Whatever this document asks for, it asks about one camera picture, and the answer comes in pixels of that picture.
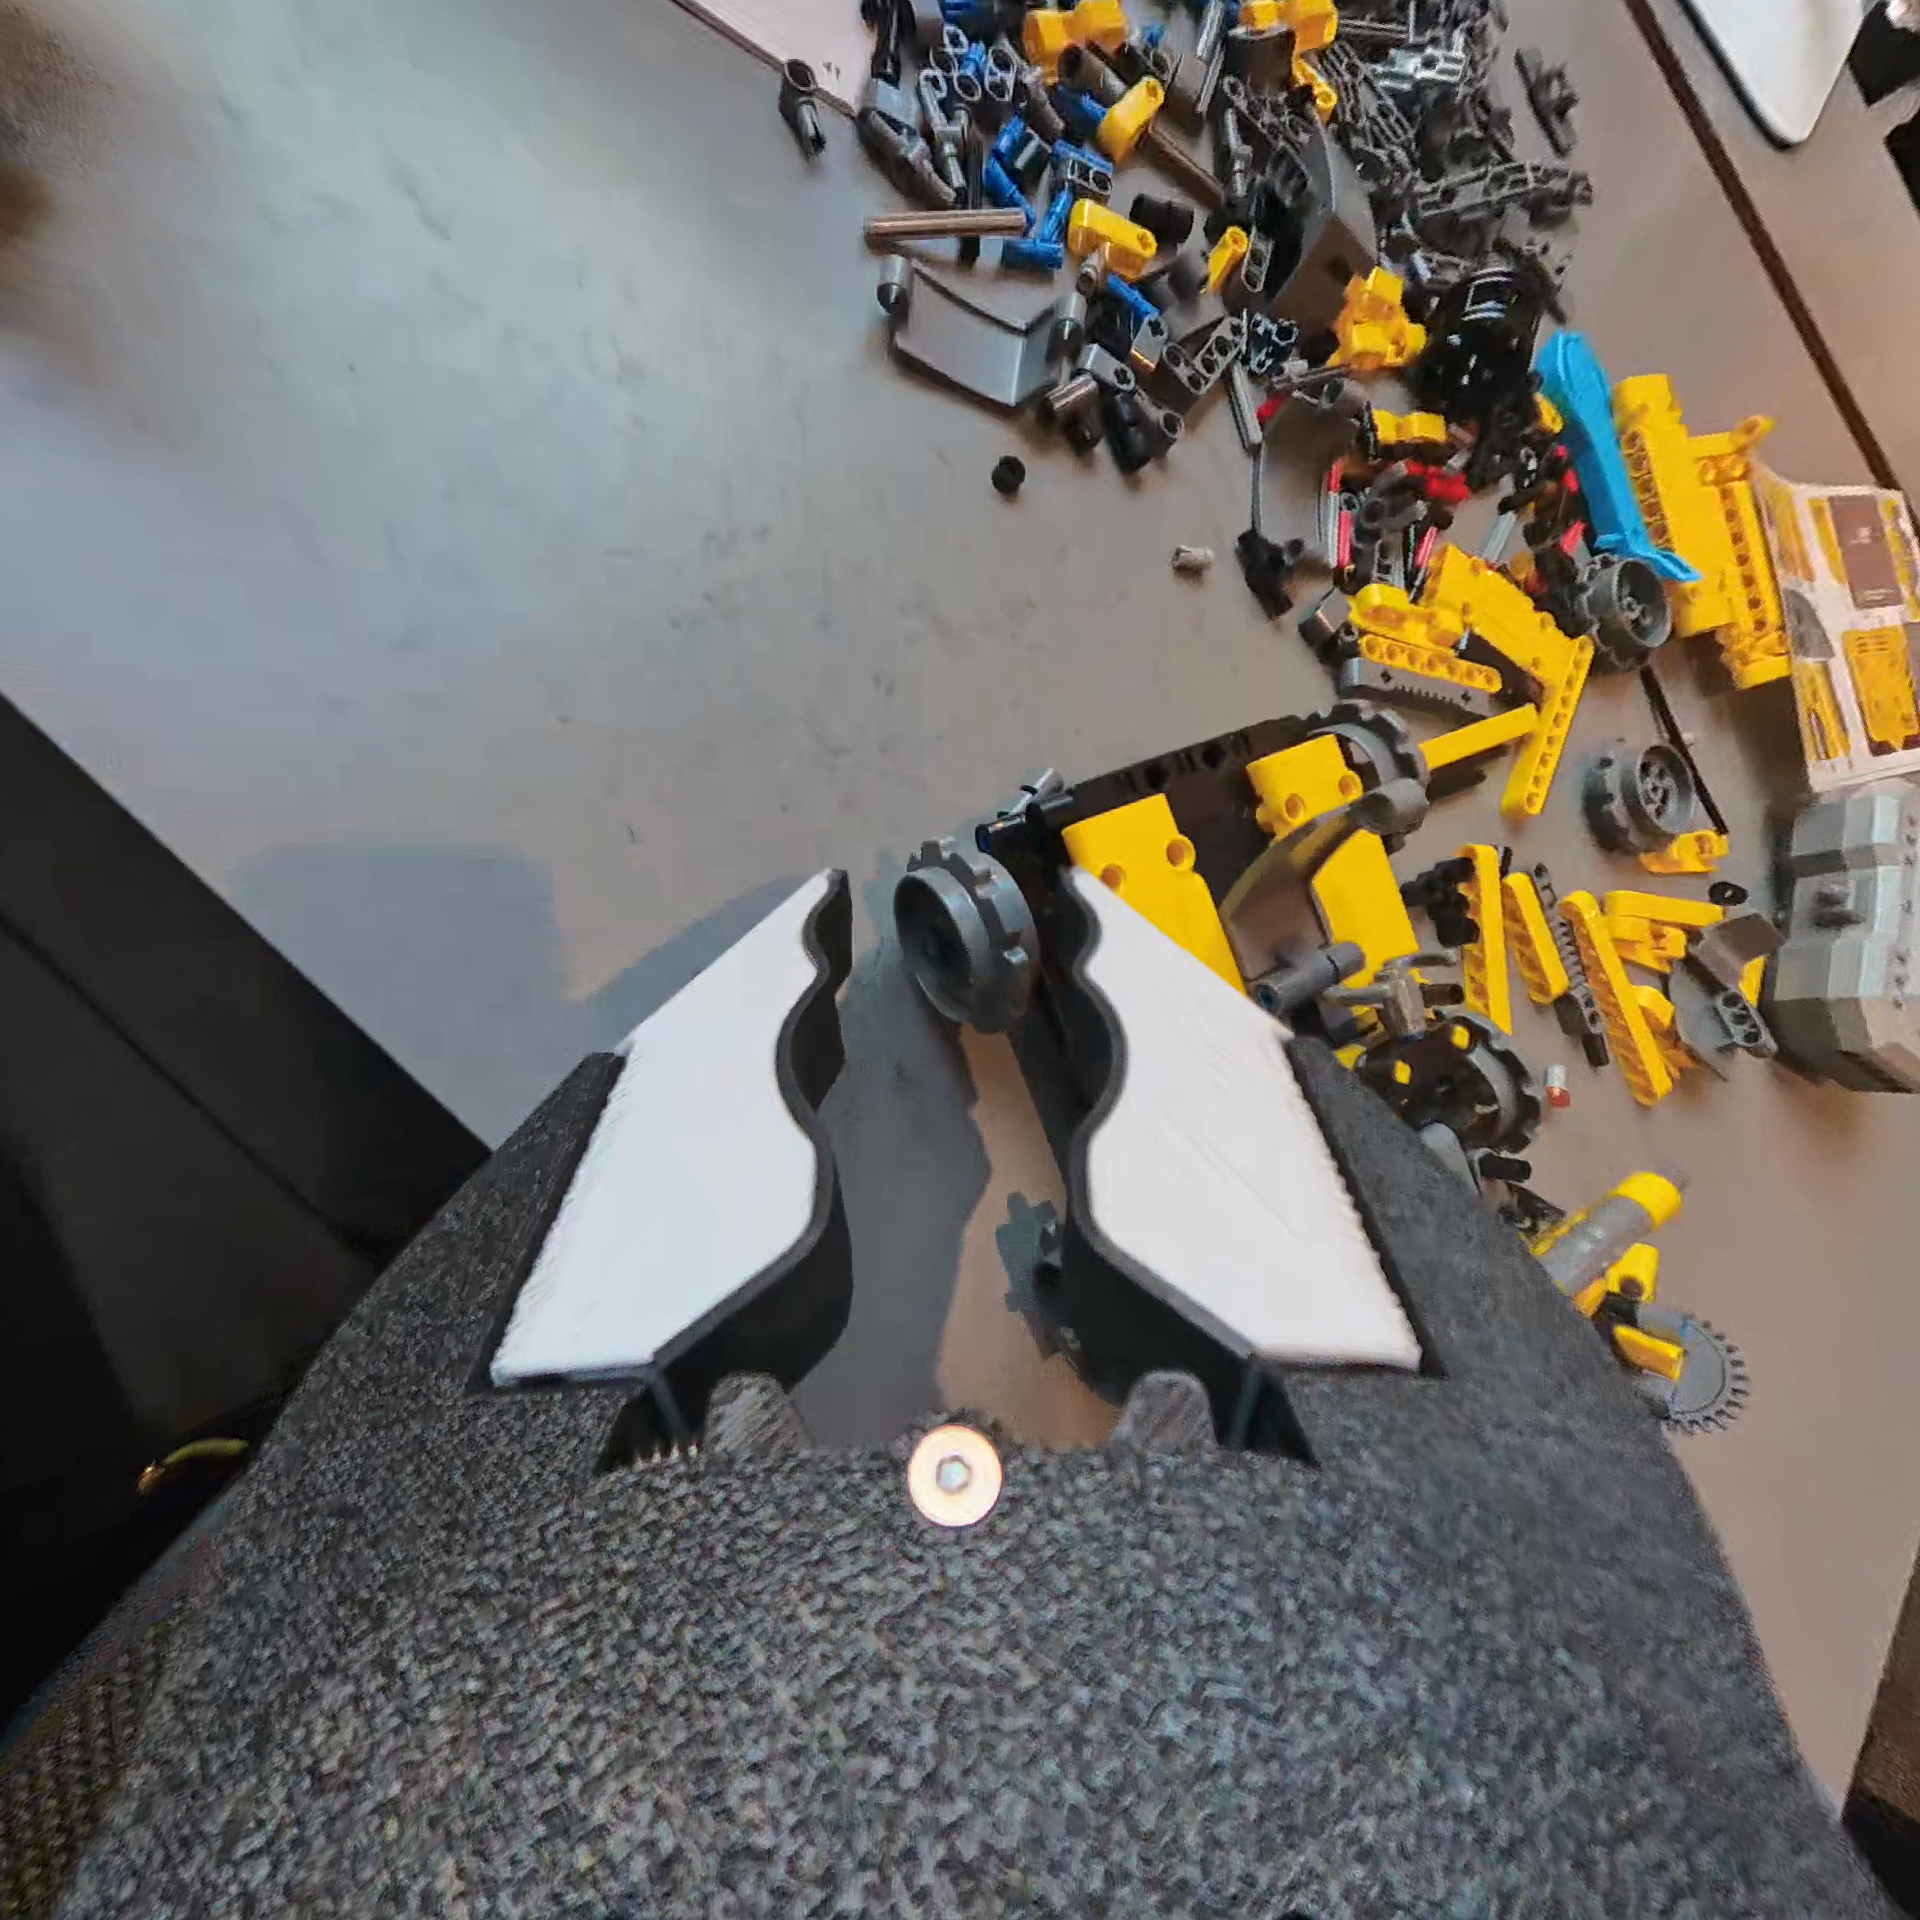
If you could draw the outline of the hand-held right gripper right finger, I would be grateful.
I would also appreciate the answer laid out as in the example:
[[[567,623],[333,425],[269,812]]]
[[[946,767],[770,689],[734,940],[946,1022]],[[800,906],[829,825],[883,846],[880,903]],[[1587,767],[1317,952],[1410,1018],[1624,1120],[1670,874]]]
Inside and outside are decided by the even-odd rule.
[[[1068,1143],[1055,1303],[1094,1378],[1418,1375],[1421,1340],[1285,1023],[1091,871],[1066,871],[1061,914],[1091,1103]]]

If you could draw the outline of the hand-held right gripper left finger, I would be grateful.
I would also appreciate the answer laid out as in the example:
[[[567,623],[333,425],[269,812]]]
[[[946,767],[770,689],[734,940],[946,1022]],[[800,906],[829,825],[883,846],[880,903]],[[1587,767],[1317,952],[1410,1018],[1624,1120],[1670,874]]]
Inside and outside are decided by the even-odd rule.
[[[615,1047],[493,1388],[663,1378],[826,1247],[850,905],[816,871]]]

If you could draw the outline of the pile of building bricks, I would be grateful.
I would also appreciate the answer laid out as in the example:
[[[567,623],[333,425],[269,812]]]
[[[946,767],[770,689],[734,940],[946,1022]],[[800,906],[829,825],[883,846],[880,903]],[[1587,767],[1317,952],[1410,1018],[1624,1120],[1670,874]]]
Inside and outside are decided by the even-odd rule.
[[[1595,846],[1579,782],[1595,754],[1659,741],[1638,674],[1595,665],[1579,694],[1467,717],[1336,685],[1367,585],[1418,592],[1440,546],[1504,568],[1566,633],[1595,557],[1562,417],[1540,394],[1539,348],[1570,328],[1551,230],[1592,202],[1568,161],[1576,90],[1535,46],[1516,74],[1550,156],[1516,146],[1499,100],[1501,4],[1194,4],[1191,30],[1128,4],[862,4],[874,50],[854,128],[922,205],[874,221],[868,242],[909,255],[1007,319],[1069,303],[1054,384],[1013,415],[1078,455],[1108,449],[1133,478],[1223,399],[1251,465],[1247,525],[1307,542],[1299,636],[1327,671],[1317,712],[1370,705],[1414,748],[1438,742],[1423,823],[1392,850],[1418,943],[1459,921],[1456,886],[1421,880],[1467,846],[1550,874],[1554,896],[1630,900],[1648,932],[1637,978],[1686,1017],[1691,1066],[1768,1058],[1763,1013],[1776,928],[1722,872],[1645,872]],[[1333,138],[1370,176],[1373,153],[1419,176],[1493,159],[1582,173],[1588,197],[1554,223],[1511,214],[1504,236],[1551,272],[1526,391],[1456,417],[1398,369],[1324,358],[1261,310],[1268,245],[1254,189],[1278,149]]]

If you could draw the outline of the grey desk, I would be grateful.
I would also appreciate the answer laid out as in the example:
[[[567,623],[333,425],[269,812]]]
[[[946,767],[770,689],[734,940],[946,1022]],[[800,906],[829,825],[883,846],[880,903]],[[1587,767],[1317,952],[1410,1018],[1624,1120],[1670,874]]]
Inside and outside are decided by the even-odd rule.
[[[927,1017],[890,903],[1044,767],[1327,702],[1231,420],[1124,478],[896,365],[886,182],[674,4],[20,9],[7,697],[486,1144],[848,871],[806,1424],[1104,1434],[1016,1310],[1061,1176],[1013,1047]]]

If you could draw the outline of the yellow black brick vehicle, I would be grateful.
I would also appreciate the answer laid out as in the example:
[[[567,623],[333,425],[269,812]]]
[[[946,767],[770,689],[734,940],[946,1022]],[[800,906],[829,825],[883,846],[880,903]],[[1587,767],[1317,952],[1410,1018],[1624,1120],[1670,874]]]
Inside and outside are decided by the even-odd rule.
[[[1524,1146],[1562,1089],[1512,1048],[1507,970],[1535,1000],[1592,1018],[1600,1053],[1650,1105],[1674,1089],[1688,1028],[1670,994],[1637,978],[1644,950],[1615,934],[1659,921],[1634,921],[1630,900],[1554,896],[1544,871],[1467,846],[1421,874],[1456,886],[1462,919],[1436,921],[1440,946],[1418,943],[1390,857],[1423,823],[1436,766],[1438,742],[1414,748],[1358,705],[1093,782],[1046,772],[970,839],[927,840],[907,862],[893,906],[902,958],[936,1015],[1021,1041],[1029,1082],[1062,1114],[1066,1180],[1091,1102],[1061,1005],[1061,886],[1068,868],[1098,874],[1288,1031],[1294,1069],[1421,1340],[1418,1375],[1445,1368],[1410,1290],[1410,1257],[1430,1238],[1423,1191],[1450,1180],[1474,1212],[1488,1183],[1507,1183],[1522,1266],[1595,1329],[1652,1414],[1677,1432],[1723,1425],[1748,1391],[1744,1358],[1659,1295],[1654,1233],[1677,1216],[1683,1183],[1632,1172],[1570,1213],[1524,1193]],[[1066,1206],[1068,1189],[1039,1223],[1030,1311],[1123,1406],[1123,1445],[1278,1449],[1292,1375],[1412,1378],[1243,1366],[1230,1388],[1184,1368],[1102,1382],[1058,1317]]]

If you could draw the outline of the yellow beam with holes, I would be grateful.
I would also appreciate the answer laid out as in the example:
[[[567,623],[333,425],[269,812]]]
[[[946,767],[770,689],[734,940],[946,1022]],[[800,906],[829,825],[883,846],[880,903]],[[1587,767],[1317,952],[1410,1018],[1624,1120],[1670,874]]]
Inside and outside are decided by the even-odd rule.
[[[1467,717],[1535,704],[1543,693],[1519,666],[1367,631],[1343,642],[1335,684],[1352,697]]]

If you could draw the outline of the grey toothed wheel hub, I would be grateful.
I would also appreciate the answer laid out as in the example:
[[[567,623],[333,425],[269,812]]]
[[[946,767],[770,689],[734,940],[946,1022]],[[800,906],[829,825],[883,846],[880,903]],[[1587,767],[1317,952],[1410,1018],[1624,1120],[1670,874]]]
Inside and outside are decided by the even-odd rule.
[[[1592,557],[1573,606],[1605,674],[1640,671],[1674,636],[1663,577],[1637,557]]]
[[[1615,741],[1595,754],[1579,782],[1579,806],[1595,846],[1622,857],[1663,846],[1699,818],[1686,770],[1662,741]]]

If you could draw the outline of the long yellow brick panel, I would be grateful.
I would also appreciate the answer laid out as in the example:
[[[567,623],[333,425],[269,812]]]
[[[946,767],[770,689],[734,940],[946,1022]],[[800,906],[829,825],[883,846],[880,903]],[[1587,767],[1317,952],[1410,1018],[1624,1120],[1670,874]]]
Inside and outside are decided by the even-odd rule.
[[[1730,631],[1744,609],[1733,497],[1747,431],[1691,434],[1669,374],[1619,381],[1613,417],[1650,538],[1691,568],[1669,585],[1676,633]]]
[[[1504,568],[1454,543],[1436,550],[1418,592],[1363,588],[1348,623],[1352,638],[1395,636],[1519,666],[1540,684],[1539,705],[1564,693],[1576,702],[1592,674],[1591,639],[1564,631]]]
[[[1716,511],[1727,616],[1714,638],[1738,689],[1787,681],[1792,671],[1786,606],[1758,495],[1760,446],[1772,426],[1772,417],[1748,415],[1730,429],[1688,438],[1695,474]]]

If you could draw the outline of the long black axle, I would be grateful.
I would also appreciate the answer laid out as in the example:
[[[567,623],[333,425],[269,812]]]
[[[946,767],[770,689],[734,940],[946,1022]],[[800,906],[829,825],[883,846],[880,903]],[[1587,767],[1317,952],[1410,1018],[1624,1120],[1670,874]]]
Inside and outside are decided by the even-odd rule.
[[[1648,704],[1652,727],[1659,733],[1659,741],[1667,745],[1667,749],[1674,757],[1677,757],[1677,761],[1686,770],[1686,782],[1688,782],[1688,788],[1691,788],[1691,796],[1693,796],[1693,801],[1695,801],[1695,812],[1706,818],[1706,823],[1716,833],[1726,836],[1730,832],[1730,825],[1726,823],[1726,816],[1723,816],[1722,806],[1716,805],[1716,797],[1711,796],[1708,776],[1702,775],[1702,770],[1700,770],[1700,766],[1693,757],[1691,741],[1683,730],[1683,727],[1680,727],[1680,721],[1674,712],[1674,705],[1667,697],[1663,684],[1659,681],[1659,674],[1658,674],[1652,662],[1644,662],[1638,666],[1638,685],[1640,685],[1644,700]]]

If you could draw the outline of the light grey battery box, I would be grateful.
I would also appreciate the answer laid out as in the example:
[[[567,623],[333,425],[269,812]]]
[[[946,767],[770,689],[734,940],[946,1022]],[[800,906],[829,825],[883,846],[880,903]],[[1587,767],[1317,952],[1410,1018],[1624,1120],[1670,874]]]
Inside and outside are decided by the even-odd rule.
[[[1779,847],[1763,1013],[1780,1053],[1840,1087],[1918,1093],[1918,788],[1806,805]]]

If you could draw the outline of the blue brick separator tool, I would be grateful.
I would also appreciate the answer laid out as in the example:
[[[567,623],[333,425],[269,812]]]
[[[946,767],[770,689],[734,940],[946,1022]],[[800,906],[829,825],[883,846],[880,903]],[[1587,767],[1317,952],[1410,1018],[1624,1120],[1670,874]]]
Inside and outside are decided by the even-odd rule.
[[[1588,338],[1573,326],[1556,328],[1539,348],[1534,372],[1562,417],[1559,440],[1587,505],[1592,554],[1637,560],[1669,585],[1695,585],[1695,566],[1648,527],[1615,431],[1612,389]]]

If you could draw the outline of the yellow grey sticker sheet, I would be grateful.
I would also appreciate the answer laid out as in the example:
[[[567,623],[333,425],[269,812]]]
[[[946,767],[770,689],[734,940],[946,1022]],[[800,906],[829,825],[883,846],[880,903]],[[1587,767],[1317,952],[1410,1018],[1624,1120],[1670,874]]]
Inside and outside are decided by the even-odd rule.
[[[1758,469],[1807,788],[1918,772],[1918,538],[1902,490]]]

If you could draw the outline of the grey curved panel piece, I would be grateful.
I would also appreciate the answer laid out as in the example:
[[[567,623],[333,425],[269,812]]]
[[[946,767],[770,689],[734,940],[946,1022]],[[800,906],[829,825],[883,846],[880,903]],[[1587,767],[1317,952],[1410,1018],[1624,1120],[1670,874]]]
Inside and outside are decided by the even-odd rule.
[[[1015,413],[1055,378],[1069,317],[1066,300],[1029,319],[1007,319],[909,255],[883,261],[876,300],[893,360],[956,393]]]

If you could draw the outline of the adjoining grey table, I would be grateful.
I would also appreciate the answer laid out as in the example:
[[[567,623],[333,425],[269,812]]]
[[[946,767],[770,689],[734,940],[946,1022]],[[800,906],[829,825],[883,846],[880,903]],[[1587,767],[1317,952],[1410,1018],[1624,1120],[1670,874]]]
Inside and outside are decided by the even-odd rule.
[[[1683,4],[1624,4],[1695,156],[1853,444],[1855,469],[1916,497],[1916,199],[1888,134],[1916,118],[1916,79],[1883,96],[1852,52],[1813,136],[1776,149]],[[1861,33],[1878,32],[1878,4]]]

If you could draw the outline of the instruction sheet on stand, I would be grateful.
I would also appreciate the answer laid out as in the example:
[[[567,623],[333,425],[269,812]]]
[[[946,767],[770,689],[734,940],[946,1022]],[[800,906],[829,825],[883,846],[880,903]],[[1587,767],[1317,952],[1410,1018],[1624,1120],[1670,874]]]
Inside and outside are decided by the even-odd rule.
[[[1780,151],[1804,146],[1872,1],[1684,1],[1735,93]]]

